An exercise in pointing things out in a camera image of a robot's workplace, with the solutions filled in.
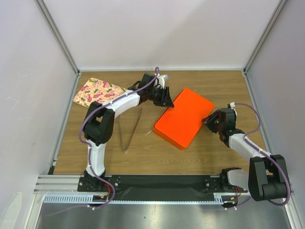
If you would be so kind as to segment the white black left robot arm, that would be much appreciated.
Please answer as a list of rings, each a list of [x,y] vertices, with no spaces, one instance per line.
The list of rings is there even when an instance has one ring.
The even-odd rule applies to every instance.
[[[106,144],[113,134],[115,119],[125,111],[136,107],[147,100],[155,106],[173,108],[169,87],[165,85],[168,75],[145,73],[140,81],[129,87],[119,97],[109,102],[93,102],[81,126],[85,140],[79,139],[88,147],[87,167],[84,171],[83,185],[88,185],[94,191],[100,191],[108,182],[104,180],[104,156]]]

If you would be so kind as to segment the orange box lid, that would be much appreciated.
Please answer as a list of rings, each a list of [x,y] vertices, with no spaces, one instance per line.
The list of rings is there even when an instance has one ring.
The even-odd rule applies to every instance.
[[[179,129],[197,131],[214,109],[213,102],[188,88],[178,94],[173,104],[174,108],[167,108],[153,126],[163,133]]]

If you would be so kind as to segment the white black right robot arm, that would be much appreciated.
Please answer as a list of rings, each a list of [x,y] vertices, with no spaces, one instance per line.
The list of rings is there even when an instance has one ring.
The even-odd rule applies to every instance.
[[[291,196],[285,159],[273,155],[248,138],[236,128],[237,112],[232,107],[221,108],[202,120],[202,123],[230,149],[249,162],[249,171],[229,168],[224,171],[219,185],[230,192],[236,186],[250,192],[255,201],[269,201],[277,206],[286,205]]]

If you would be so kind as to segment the orange chocolate box base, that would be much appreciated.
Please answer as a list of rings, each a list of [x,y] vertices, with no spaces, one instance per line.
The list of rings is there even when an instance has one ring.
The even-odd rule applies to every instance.
[[[199,132],[199,129],[197,131],[191,131],[191,132],[179,129],[173,132],[163,133],[162,131],[154,127],[153,132],[157,136],[168,142],[169,144],[183,151],[190,145],[192,140]]]

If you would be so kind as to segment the steel serving tongs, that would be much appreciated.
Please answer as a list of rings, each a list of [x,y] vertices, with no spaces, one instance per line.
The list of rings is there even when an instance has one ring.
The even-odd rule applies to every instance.
[[[135,112],[128,112],[131,117],[126,117],[123,115],[119,115],[116,120],[118,121],[119,127],[119,136],[120,136],[120,146],[124,153],[126,153],[131,144],[131,140],[136,131],[137,125],[140,121],[142,108],[137,110],[137,114]]]

